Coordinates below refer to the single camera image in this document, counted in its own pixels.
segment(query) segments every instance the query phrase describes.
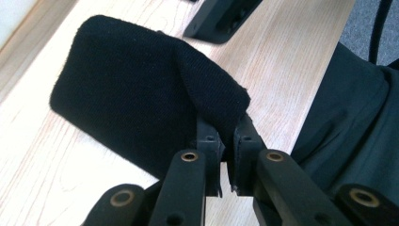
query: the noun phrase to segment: round hole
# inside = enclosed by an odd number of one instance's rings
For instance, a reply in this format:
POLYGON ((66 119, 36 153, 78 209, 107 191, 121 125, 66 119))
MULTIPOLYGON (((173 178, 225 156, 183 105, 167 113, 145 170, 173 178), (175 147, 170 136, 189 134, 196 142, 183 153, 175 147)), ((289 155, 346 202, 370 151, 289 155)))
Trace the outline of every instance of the round hole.
POLYGON ((333 225, 332 219, 327 214, 318 213, 314 216, 314 219, 319 225, 333 225))
POLYGON ((167 217, 168 225, 182 225, 183 222, 184 222, 184 216, 179 213, 174 213, 167 217))
POLYGON ((215 140, 215 138, 214 138, 214 136, 206 136, 206 140, 209 140, 209 141, 214 141, 214 140, 215 140))
POLYGON ((111 204, 115 207, 122 207, 129 204, 135 198, 135 193, 128 189, 123 189, 111 197, 111 204))
POLYGON ((352 188, 349 191, 349 195, 352 198, 352 200, 361 205, 373 208, 378 207, 379 205, 379 199, 368 191, 352 188))
POLYGON ((199 158, 199 156, 196 153, 183 153, 182 154, 182 160, 184 162, 194 162, 199 158))
POLYGON ((267 159, 274 162, 280 162, 284 159, 284 157, 280 153, 268 153, 266 157, 267 159))

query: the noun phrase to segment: black fabric cover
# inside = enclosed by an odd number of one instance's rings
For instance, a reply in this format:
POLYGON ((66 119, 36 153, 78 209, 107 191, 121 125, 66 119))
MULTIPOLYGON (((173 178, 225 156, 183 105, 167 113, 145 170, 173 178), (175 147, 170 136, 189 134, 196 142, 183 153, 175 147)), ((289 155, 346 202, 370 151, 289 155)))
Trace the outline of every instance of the black fabric cover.
POLYGON ((95 16, 79 28, 51 96, 52 109, 158 178, 195 148, 200 114, 231 146, 247 91, 187 43, 95 16))
POLYGON ((292 157, 331 195, 357 183, 399 204, 399 72, 338 44, 292 157))

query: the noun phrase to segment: black plastic part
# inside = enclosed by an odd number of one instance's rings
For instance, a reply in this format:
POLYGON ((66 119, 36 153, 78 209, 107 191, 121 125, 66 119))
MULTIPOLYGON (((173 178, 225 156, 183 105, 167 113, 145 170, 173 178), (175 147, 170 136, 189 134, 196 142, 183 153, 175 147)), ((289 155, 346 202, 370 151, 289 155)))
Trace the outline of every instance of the black plastic part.
POLYGON ((195 150, 173 156, 149 225, 204 224, 205 161, 195 150))
POLYGON ((256 198, 253 198, 252 206, 260 226, 281 225, 281 218, 279 217, 279 214, 273 211, 269 205, 264 204, 264 202, 261 202, 256 198))
POLYGON ((283 225, 352 225, 287 153, 261 151, 257 176, 283 225))
POLYGON ((206 155, 206 196, 223 196, 220 186, 220 161, 224 149, 214 126, 197 116, 197 150, 206 155))
POLYGON ((399 207, 370 187, 342 186, 335 202, 355 225, 399 225, 399 207))
POLYGON ((237 196, 253 196, 258 154, 266 146, 249 115, 245 115, 237 125, 233 142, 233 157, 229 157, 232 160, 228 161, 231 190, 234 190, 237 196))
POLYGON ((146 195, 145 204, 146 208, 149 210, 148 212, 152 212, 153 208, 155 208, 156 200, 158 199, 159 192, 161 192, 163 181, 158 181, 157 183, 149 186, 144 190, 144 194, 146 195))
POLYGON ((184 36, 221 44, 228 41, 262 0, 206 0, 184 36))
POLYGON ((150 212, 143 188, 134 185, 114 186, 93 206, 84 226, 147 225, 150 212))

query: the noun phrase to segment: wooden table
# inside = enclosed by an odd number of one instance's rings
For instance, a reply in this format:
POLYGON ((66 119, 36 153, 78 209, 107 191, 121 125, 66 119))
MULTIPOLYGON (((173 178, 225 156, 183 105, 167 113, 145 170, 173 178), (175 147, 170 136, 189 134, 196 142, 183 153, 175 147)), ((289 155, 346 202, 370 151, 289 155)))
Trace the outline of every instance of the wooden table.
MULTIPOLYGON (((79 225, 100 196, 156 180, 50 110, 73 36, 104 14, 181 38, 199 9, 185 0, 42 0, 0 53, 0 225, 79 225)), ((269 148, 289 153, 354 0, 264 0, 224 45, 184 39, 247 88, 269 148)), ((250 198, 207 198, 206 225, 256 225, 250 198)))

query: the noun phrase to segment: gray fabric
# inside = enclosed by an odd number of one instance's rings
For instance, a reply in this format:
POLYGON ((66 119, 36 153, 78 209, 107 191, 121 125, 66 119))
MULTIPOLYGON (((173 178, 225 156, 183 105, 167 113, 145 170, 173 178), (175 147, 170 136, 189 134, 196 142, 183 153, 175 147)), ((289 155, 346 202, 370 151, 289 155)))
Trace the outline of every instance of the gray fabric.
MULTIPOLYGON (((368 60, 370 37, 380 1, 357 0, 343 30, 340 43, 362 59, 368 60)), ((399 58, 399 0, 393 0, 382 33, 378 61, 388 65, 399 58)))

